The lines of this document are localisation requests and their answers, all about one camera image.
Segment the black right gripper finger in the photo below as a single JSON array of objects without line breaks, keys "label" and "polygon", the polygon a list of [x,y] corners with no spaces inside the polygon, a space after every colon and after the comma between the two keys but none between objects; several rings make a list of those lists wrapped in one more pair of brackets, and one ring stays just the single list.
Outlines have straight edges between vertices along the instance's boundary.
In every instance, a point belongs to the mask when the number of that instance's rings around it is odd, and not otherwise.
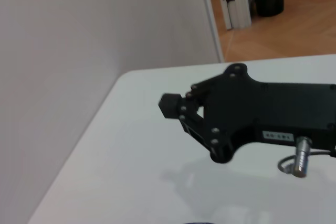
[{"label": "black right gripper finger", "polygon": [[164,93],[159,101],[161,110],[221,109],[228,99],[228,74],[221,73],[209,79],[193,83],[185,96]]}]

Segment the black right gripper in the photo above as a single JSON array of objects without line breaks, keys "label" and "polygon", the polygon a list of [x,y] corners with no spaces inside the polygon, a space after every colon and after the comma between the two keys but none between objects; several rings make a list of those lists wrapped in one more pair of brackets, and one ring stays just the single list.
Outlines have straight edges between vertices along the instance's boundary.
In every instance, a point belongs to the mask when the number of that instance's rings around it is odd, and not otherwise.
[{"label": "black right gripper", "polygon": [[335,156],[333,84],[259,82],[245,64],[233,64],[211,86],[204,119],[191,106],[159,108],[166,119],[179,120],[217,163],[228,163],[249,143],[295,146],[301,136]]}]

